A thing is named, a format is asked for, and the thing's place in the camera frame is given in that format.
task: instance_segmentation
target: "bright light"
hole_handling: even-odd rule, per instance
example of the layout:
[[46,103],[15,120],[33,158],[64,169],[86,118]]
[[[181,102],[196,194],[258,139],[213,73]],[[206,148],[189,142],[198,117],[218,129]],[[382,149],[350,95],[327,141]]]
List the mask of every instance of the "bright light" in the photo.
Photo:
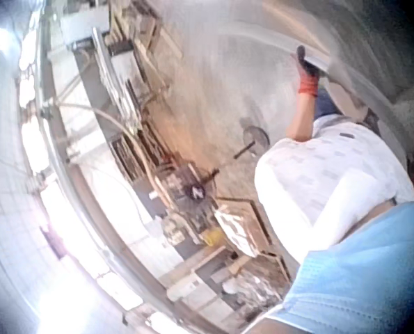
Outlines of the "bright light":
[[125,310],[131,310],[142,304],[143,299],[140,296],[132,291],[116,273],[109,272],[108,265],[95,250],[95,243],[90,238],[89,232],[64,197],[58,183],[50,184],[40,193],[40,196],[51,224],[63,239],[66,249],[93,278],[96,278],[99,286]]
[[40,15],[41,9],[38,9],[32,13],[31,19],[29,20],[29,29],[34,30],[38,28],[38,24],[40,23]]
[[33,99],[35,99],[35,79],[31,75],[19,82],[19,105],[26,108]]
[[56,182],[50,184],[40,196],[51,219],[51,224],[58,235],[63,238],[66,249],[78,259],[93,278],[107,273],[109,267],[95,250],[88,231],[63,196],[58,184]]
[[149,317],[149,320],[151,328],[159,334],[190,334],[164,313],[156,312]]
[[32,117],[28,123],[23,124],[21,135],[32,171],[39,173],[46,169],[49,165],[49,156],[36,117]]
[[7,30],[0,28],[0,50],[8,52],[13,44],[13,36]]
[[143,299],[137,296],[125,282],[115,273],[107,273],[97,279],[97,283],[106,293],[113,297],[126,311],[143,303]]
[[21,57],[19,58],[19,68],[21,71],[25,71],[35,61],[36,44],[37,31],[29,31],[22,43]]
[[37,334],[80,334],[84,332],[95,296],[81,276],[60,278],[38,304],[40,326]]

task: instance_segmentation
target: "tiled wall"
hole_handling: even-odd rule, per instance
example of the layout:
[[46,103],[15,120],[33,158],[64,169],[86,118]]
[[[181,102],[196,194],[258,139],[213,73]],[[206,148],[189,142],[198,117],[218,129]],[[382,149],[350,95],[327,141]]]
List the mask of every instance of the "tiled wall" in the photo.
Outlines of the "tiled wall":
[[[47,217],[38,197],[26,191],[29,168],[21,141],[17,91],[15,80],[6,69],[0,53],[0,317],[3,326],[7,333],[36,333],[52,312],[45,304],[47,295],[67,278],[75,276],[75,282],[86,282],[86,293],[92,299],[81,316],[82,333],[132,333],[133,328],[122,324],[120,309],[86,279],[70,258],[59,261],[39,230]],[[68,305],[77,300],[76,296],[69,296]],[[66,308],[65,304],[64,308],[53,311],[57,319]]]

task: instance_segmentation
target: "metal rod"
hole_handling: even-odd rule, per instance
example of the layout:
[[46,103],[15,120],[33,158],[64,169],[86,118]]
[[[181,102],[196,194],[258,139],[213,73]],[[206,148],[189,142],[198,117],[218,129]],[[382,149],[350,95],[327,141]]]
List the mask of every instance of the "metal rod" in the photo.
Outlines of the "metal rod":
[[243,155],[245,152],[247,152],[249,149],[251,149],[253,146],[255,146],[256,141],[252,141],[251,143],[249,143],[246,147],[244,147],[242,150],[240,150],[238,153],[236,153],[233,156],[234,160],[237,160],[241,155]]

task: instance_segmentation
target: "hose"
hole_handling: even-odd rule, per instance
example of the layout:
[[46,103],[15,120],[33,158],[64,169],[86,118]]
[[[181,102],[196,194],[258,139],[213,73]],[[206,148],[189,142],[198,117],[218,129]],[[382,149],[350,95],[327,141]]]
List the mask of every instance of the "hose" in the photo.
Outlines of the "hose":
[[115,125],[118,129],[120,129],[123,133],[125,133],[126,136],[128,137],[128,139],[131,141],[132,145],[134,146],[135,151],[137,152],[137,154],[139,155],[140,159],[143,162],[143,165],[145,167],[146,175],[147,175],[147,177],[150,181],[150,184],[151,184],[152,188],[159,194],[159,197],[161,198],[162,202],[164,202],[166,207],[168,207],[168,208],[172,207],[171,201],[166,197],[165,194],[162,193],[161,188],[156,183],[156,181],[154,179],[154,173],[152,172],[152,170],[150,168],[150,165],[148,164],[148,161],[146,159],[146,155],[145,155],[144,151],[142,150],[142,147],[140,146],[138,141],[134,138],[134,136],[131,134],[131,132],[123,124],[121,124],[113,116],[105,113],[104,111],[102,111],[100,109],[93,108],[91,106],[84,106],[84,105],[81,105],[81,104],[74,104],[74,103],[62,103],[62,102],[55,103],[55,105],[57,107],[61,107],[61,108],[78,108],[78,109],[81,109],[81,110],[92,111],[92,112],[96,113],[97,115],[103,117],[105,120],[108,120],[113,125]]

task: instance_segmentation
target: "cable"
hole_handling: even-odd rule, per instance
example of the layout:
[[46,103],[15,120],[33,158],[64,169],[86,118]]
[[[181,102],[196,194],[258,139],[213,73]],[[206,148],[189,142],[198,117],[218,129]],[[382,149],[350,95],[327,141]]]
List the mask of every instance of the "cable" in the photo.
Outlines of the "cable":
[[64,107],[64,108],[78,108],[78,109],[82,109],[82,110],[92,111],[92,112],[96,113],[97,115],[102,116],[104,119],[108,120],[109,122],[114,124],[118,129],[120,129],[123,133],[125,133],[126,136],[128,137],[128,139],[131,141],[132,145],[134,146],[135,151],[137,152],[137,154],[139,155],[140,159],[143,162],[143,166],[145,167],[146,175],[147,175],[147,177],[150,181],[150,184],[151,184],[152,188],[159,194],[159,197],[161,198],[162,202],[164,202],[165,206],[172,207],[170,200],[167,199],[167,197],[164,194],[161,193],[159,186],[157,185],[156,181],[154,180],[154,175],[151,171],[150,166],[148,165],[148,161],[146,159],[145,153],[142,150],[142,147],[140,146],[138,141],[134,138],[134,136],[131,134],[131,132],[124,125],[122,125],[119,121],[117,121],[111,115],[105,113],[104,111],[102,111],[100,109],[93,108],[91,106],[84,106],[84,105],[81,105],[81,104],[73,104],[73,103],[56,103],[56,106],[57,107]]
[[122,184],[122,182],[120,182],[116,177],[114,177],[114,176],[112,176],[111,174],[109,174],[109,173],[107,173],[107,172],[105,172],[104,170],[101,170],[100,168],[97,168],[97,167],[95,167],[95,166],[92,166],[92,165],[90,165],[90,164],[85,164],[85,163],[80,163],[79,164],[80,166],[87,166],[87,167],[89,167],[89,168],[92,168],[93,170],[96,170],[97,172],[100,172],[100,173],[103,173],[103,174],[105,174],[105,175],[107,175],[107,176],[109,176],[111,179],[113,179],[113,180],[115,180],[120,186],[122,186],[127,192],[128,192],[128,194],[129,194],[129,197],[132,199],[132,201],[133,201],[133,203],[134,203],[134,206],[136,207],[136,211],[137,211],[137,214],[138,214],[138,217],[140,218],[140,221],[141,221],[141,223],[142,223],[142,225],[143,226],[145,226],[145,223],[144,223],[144,220],[143,220],[143,217],[142,217],[142,214],[140,213],[140,210],[138,209],[138,205],[137,205],[137,203],[136,203],[136,200],[135,200],[135,198],[133,197],[133,195],[132,195],[132,193],[131,193],[131,191],[130,191],[130,189],[128,189],[124,184]]

